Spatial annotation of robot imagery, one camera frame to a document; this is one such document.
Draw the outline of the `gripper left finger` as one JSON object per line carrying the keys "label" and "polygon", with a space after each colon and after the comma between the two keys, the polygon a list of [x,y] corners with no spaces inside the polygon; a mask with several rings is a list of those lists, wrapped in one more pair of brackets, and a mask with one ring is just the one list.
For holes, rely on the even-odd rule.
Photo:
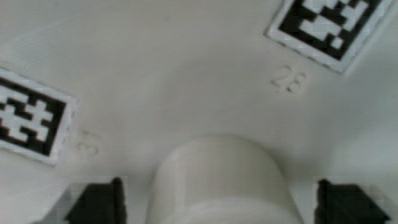
{"label": "gripper left finger", "polygon": [[125,188],[122,178],[90,184],[67,215],[68,224],[125,224]]}

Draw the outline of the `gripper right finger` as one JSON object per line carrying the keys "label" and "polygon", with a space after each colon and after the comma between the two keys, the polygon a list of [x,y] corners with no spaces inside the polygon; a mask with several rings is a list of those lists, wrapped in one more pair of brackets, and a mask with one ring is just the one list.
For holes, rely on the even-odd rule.
{"label": "gripper right finger", "polygon": [[319,181],[315,224],[388,224],[392,216],[358,184]]}

